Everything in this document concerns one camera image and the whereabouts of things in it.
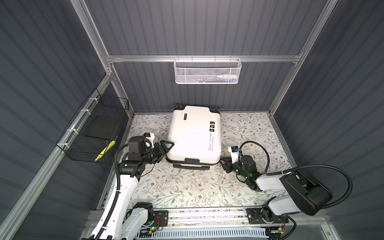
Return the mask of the white black suitcase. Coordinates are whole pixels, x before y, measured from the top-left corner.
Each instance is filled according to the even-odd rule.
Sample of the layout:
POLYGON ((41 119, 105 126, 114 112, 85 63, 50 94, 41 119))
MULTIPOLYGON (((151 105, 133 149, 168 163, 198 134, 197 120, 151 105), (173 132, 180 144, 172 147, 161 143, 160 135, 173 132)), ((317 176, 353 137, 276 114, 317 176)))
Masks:
POLYGON ((168 141, 175 144, 166 155, 174 168, 209 170, 222 153, 220 108, 177 103, 168 141))

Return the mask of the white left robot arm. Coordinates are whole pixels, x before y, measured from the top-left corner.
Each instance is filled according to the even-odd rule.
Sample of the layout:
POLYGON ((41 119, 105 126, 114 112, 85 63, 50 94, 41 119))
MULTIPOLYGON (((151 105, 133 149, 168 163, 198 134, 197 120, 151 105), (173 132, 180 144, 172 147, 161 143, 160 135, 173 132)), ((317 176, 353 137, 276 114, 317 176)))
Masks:
POLYGON ((174 145, 164 140, 152 143, 146 136, 135 136, 116 151, 114 193, 86 240, 134 240, 144 225, 154 221, 154 208, 150 203, 136 204, 130 216, 125 217, 146 165, 159 163, 174 145))

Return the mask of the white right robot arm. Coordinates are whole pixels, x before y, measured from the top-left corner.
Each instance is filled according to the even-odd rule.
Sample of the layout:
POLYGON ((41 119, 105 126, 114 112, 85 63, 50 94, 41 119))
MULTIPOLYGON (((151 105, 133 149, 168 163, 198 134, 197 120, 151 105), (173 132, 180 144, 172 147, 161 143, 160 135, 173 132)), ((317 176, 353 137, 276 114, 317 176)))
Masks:
POLYGON ((257 215, 267 224, 274 223, 278 218, 287 219, 289 215, 298 213, 314 216, 322 209, 342 203, 352 193, 352 178, 344 170, 330 165, 306 165, 280 172, 269 172, 271 158, 266 153, 266 167, 264 172, 260 173, 254 159, 243 153, 243 147, 246 144, 248 142, 242 143, 239 147, 230 147, 230 155, 222 156, 219 163, 226 173, 236 174, 237 179, 253 191, 286 192, 282 197, 272 197, 267 200, 257 212, 257 215), (346 192, 334 201, 331 190, 307 171, 311 168, 330 169, 343 175, 347 180, 346 192))

